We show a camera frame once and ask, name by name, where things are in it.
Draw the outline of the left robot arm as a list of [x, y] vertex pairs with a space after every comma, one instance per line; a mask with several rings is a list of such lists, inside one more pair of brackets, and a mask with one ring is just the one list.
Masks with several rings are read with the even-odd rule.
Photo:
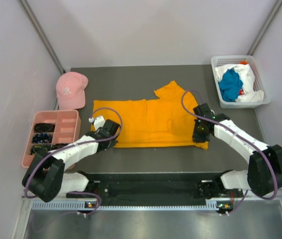
[[102, 117], [94, 121], [95, 131], [90, 131], [77, 141], [62, 148], [39, 150], [25, 173], [22, 186], [25, 197], [38, 197], [50, 202], [58, 195], [78, 191], [83, 197], [94, 193], [94, 185], [83, 173], [65, 173], [80, 160], [115, 146], [122, 130], [120, 124]]

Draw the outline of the orange t shirt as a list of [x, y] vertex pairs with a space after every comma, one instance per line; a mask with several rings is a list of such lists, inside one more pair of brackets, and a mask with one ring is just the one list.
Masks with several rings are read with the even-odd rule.
[[95, 100], [94, 116], [122, 122], [123, 129], [117, 148], [196, 146], [208, 149], [208, 142], [192, 140], [195, 117], [184, 110], [198, 103], [176, 81], [154, 91], [154, 100], [103, 101]]

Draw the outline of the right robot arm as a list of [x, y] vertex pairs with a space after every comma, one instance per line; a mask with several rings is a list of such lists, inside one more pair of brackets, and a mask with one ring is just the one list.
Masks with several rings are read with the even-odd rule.
[[263, 143], [240, 129], [225, 114], [215, 114], [204, 103], [193, 109], [195, 120], [192, 139], [208, 142], [210, 136], [228, 144], [247, 162], [248, 169], [229, 170], [216, 178], [214, 192], [227, 196], [232, 189], [250, 190], [259, 197], [274, 193], [282, 187], [282, 147]]

